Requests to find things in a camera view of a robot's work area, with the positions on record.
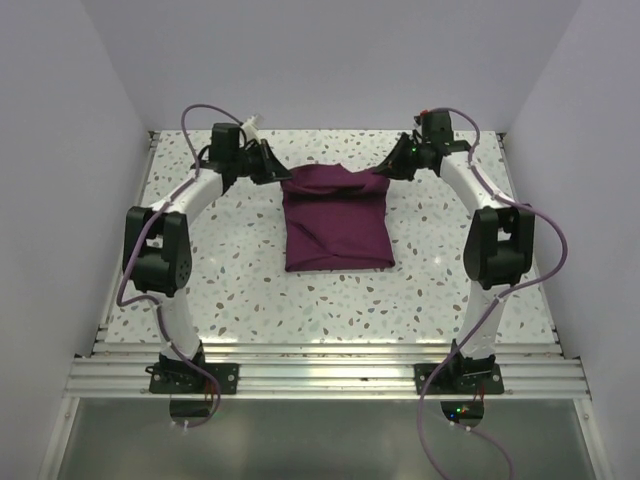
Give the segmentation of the purple cloth mat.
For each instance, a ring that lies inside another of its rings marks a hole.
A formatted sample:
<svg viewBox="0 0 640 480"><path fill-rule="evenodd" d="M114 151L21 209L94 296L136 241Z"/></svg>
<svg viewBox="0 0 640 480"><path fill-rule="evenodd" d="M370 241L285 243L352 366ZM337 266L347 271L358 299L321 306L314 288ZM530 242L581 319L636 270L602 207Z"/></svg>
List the purple cloth mat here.
<svg viewBox="0 0 640 480"><path fill-rule="evenodd" d="M291 174L281 183L287 272L395 265L385 221L389 179L340 164L304 165Z"/></svg>

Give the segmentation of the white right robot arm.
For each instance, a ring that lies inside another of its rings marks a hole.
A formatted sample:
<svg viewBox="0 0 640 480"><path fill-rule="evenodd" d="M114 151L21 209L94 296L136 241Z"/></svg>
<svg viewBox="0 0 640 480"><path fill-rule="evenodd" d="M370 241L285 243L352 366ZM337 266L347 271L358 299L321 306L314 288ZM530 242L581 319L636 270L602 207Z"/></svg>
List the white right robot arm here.
<svg viewBox="0 0 640 480"><path fill-rule="evenodd" d="M481 380L474 361L495 354L509 289L519 285L532 267L535 220L486 176L473 158L473 146L466 141L427 142L403 133L374 172L412 181L420 169L444 181L471 216L462 255L471 289L464 323L455 339L463 358L445 369L449 387L464 393Z"/></svg>

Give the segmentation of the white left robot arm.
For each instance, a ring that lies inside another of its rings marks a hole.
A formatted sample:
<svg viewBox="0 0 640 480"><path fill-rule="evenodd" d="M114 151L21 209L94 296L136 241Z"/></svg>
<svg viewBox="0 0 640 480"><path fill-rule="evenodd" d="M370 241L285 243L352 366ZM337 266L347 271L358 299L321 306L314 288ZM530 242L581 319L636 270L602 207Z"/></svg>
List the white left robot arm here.
<svg viewBox="0 0 640 480"><path fill-rule="evenodd" d="M195 360L201 340L186 294L193 268L190 226L239 178L256 185L291 178L265 139L228 149L211 145L208 153L210 158L197 158L183 183L165 197L127 212L123 274L116 296L120 307L146 301L155 309L164 343L161 355L179 361L172 379L189 393L201 390L208 379L207 367Z"/></svg>

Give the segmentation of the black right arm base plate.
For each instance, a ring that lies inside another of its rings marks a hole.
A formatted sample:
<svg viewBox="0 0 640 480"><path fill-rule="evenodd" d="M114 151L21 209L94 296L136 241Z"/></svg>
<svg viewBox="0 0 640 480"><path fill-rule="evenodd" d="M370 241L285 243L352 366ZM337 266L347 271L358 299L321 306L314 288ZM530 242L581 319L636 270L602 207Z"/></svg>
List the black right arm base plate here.
<svg viewBox="0 0 640 480"><path fill-rule="evenodd" d="M496 357L471 359L457 356L447 363L429 383L427 395L501 395L505 393Z"/></svg>

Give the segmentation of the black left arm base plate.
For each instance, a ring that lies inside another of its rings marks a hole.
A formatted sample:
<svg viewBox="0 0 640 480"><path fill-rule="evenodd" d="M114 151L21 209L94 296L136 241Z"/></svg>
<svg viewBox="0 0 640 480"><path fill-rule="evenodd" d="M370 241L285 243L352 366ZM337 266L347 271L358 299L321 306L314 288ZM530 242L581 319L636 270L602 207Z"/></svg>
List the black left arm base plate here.
<svg viewBox="0 0 640 480"><path fill-rule="evenodd" d="M202 369L218 381L215 393L235 395L240 378L240 366L237 363L206 363ZM162 367L160 363L147 366L145 372L151 376L149 392L152 394L202 394L205 384L210 380L184 363Z"/></svg>

